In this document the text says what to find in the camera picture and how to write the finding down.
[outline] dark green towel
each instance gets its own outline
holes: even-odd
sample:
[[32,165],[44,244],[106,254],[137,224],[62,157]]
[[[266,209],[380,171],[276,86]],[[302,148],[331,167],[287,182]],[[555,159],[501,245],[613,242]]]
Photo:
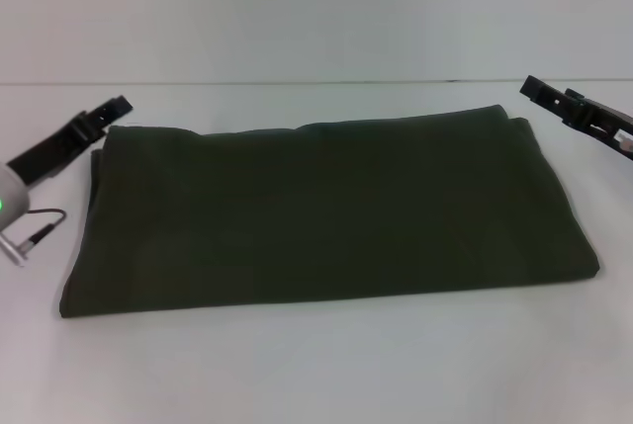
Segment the dark green towel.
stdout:
[[595,254],[501,106],[197,135],[113,127],[63,317],[527,286]]

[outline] white wall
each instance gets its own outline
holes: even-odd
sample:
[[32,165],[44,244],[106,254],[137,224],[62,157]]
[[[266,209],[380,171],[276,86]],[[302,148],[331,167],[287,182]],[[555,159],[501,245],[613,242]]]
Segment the white wall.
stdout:
[[633,77],[632,0],[0,0],[0,82]]

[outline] olive green fabric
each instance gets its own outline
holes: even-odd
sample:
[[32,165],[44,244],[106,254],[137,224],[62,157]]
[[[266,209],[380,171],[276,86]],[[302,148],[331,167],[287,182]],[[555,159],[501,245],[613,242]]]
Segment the olive green fabric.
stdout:
[[526,120],[113,127],[63,317],[527,286],[595,254]]

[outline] white table surface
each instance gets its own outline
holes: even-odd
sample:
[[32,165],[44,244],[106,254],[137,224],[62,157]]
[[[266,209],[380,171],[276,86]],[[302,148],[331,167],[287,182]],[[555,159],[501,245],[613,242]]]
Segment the white table surface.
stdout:
[[0,0],[0,81],[631,78],[631,34],[631,0]]
[[[633,162],[519,86],[0,88],[5,160],[119,94],[136,107],[124,125],[204,133],[500,103],[532,123],[602,265],[559,286],[62,320],[87,204],[83,155],[33,191],[34,208],[64,208],[68,221],[25,269],[0,257],[0,422],[633,422]],[[569,86],[631,114],[633,83]]]

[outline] folded cloth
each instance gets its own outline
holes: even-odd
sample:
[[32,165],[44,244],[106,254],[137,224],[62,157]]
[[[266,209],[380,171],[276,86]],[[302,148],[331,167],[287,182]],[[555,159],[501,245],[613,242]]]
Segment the folded cloth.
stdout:
[[63,317],[527,286],[596,256],[501,106],[197,135],[112,127]]

